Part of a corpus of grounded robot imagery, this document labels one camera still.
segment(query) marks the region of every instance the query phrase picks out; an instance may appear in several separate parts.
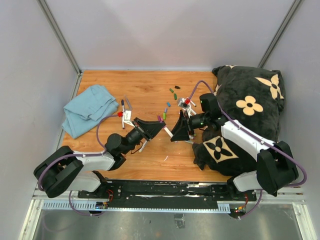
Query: wooden table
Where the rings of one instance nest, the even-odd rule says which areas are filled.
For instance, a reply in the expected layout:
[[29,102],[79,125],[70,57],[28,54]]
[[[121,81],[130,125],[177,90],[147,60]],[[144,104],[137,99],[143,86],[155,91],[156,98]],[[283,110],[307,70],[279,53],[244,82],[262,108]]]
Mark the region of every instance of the wooden table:
[[[91,85],[104,85],[119,103],[118,112],[121,111],[121,99],[126,94],[133,107],[131,120],[138,117],[144,121],[157,121],[157,115],[162,116],[168,107],[167,102],[170,102],[171,107],[168,107],[165,122],[172,130],[178,120],[180,108],[169,89],[173,89],[178,98],[185,98],[190,95],[199,80],[205,80],[212,87],[217,83],[211,72],[90,70],[84,72],[77,94],[81,94]],[[192,98],[197,104],[197,107],[193,107],[197,113],[202,112],[199,96],[207,92],[207,87],[201,83]],[[130,130],[132,127],[129,125],[125,125],[125,129],[122,129],[121,118],[113,117],[101,124],[99,138],[105,143],[110,134],[118,133],[125,136]],[[202,132],[200,130],[195,132],[197,136],[194,141],[201,143]],[[102,150],[96,140],[96,128],[77,139],[72,139],[66,133],[63,145],[81,152]],[[225,182],[229,178],[210,170],[208,166],[201,171],[193,161],[192,145],[187,142],[170,142],[170,137],[162,130],[141,153],[128,153],[126,162],[119,169],[100,172],[109,179],[123,180]]]

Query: teal cloth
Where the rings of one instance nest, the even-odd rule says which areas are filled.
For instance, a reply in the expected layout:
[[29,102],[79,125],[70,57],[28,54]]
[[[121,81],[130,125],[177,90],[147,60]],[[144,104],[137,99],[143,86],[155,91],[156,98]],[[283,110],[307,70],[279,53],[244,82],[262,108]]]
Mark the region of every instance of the teal cloth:
[[64,106],[65,121],[62,128],[76,139],[97,126],[102,118],[112,115],[118,106],[106,87],[90,86]]

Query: white wall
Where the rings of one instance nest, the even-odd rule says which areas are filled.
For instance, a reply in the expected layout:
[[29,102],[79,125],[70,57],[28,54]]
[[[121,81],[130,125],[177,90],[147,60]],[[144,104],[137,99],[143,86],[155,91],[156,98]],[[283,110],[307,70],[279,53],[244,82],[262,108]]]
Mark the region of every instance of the white wall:
[[18,239],[76,74],[36,0],[0,1],[0,239]]
[[257,66],[293,0],[47,0],[83,69]]
[[308,173],[308,209],[320,237],[320,1],[304,1],[288,26],[266,69],[281,70],[286,110],[281,139]]

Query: beige flower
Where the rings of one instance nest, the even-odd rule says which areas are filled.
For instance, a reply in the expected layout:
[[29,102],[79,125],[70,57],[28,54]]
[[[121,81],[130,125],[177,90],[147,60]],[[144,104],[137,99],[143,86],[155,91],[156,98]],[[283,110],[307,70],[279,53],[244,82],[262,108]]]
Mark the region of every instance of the beige flower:
[[258,79],[261,83],[270,87],[270,92],[273,99],[276,99],[278,97],[278,93],[280,94],[280,98],[284,99],[284,97],[281,95],[280,87],[278,86],[279,84],[278,74],[274,75],[271,78],[271,81],[262,77],[256,77],[256,79]]
[[248,116],[254,115],[255,111],[261,113],[264,110],[253,96],[246,96],[244,100],[237,101],[236,106],[243,109],[243,113]]
[[225,65],[226,67],[230,67],[231,69],[236,67],[237,65]]
[[213,92],[213,95],[217,96],[217,93],[218,93],[218,90],[220,87],[221,87],[221,85],[218,85],[218,84],[215,86],[215,90]]

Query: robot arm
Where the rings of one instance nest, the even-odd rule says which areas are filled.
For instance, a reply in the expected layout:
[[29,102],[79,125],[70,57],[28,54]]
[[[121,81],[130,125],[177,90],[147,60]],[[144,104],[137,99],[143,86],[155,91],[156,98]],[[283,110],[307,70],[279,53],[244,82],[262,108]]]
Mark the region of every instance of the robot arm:
[[[66,190],[95,192],[105,182],[105,178],[95,170],[112,171],[125,161],[125,154],[134,150],[144,138],[153,139],[166,125],[160,121],[143,121],[135,118],[134,128],[125,136],[111,134],[106,144],[106,151],[101,153],[72,151],[68,146],[60,147],[33,172],[39,180],[44,173],[41,186],[49,198],[55,198]],[[48,169],[58,158],[68,155]]]
[[265,139],[237,120],[229,121],[221,113],[218,101],[212,93],[201,95],[200,102],[203,113],[189,116],[187,112],[180,110],[180,117],[172,130],[171,141],[189,140],[189,135],[195,134],[194,129],[208,126],[213,131],[221,130],[224,138],[248,152],[257,161],[257,170],[230,178],[227,184],[231,194],[263,189],[268,194],[276,196],[280,188],[298,178],[296,165],[269,147],[274,146],[292,157],[288,144]]

